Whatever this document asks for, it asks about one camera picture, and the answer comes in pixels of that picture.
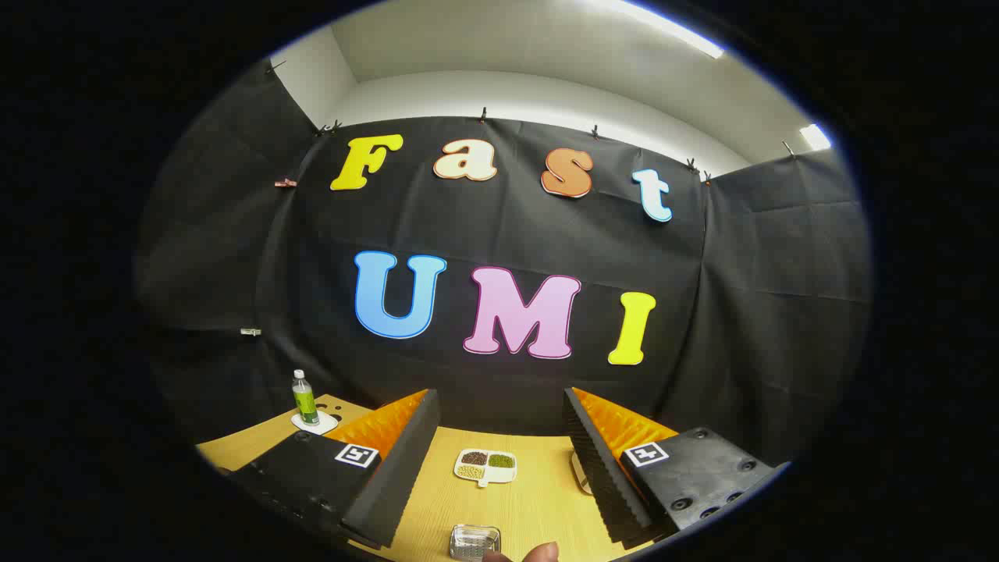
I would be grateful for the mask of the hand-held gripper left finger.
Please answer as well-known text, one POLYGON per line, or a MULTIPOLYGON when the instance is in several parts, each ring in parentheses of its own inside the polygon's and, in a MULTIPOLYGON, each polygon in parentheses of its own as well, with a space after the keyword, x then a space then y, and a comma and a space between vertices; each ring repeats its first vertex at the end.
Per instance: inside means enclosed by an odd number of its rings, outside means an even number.
POLYGON ((314 537, 389 547, 439 421, 424 389, 325 436, 296 431, 229 480, 314 537))

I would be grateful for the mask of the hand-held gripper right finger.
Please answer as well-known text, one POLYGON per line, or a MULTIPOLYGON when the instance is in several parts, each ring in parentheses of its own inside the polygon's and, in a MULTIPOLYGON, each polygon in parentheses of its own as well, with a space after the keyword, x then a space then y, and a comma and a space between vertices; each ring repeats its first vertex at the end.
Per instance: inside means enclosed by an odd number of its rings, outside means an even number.
POLYGON ((699 530, 784 470, 713 429, 678 432, 574 387, 563 418, 610 540, 624 547, 699 530))

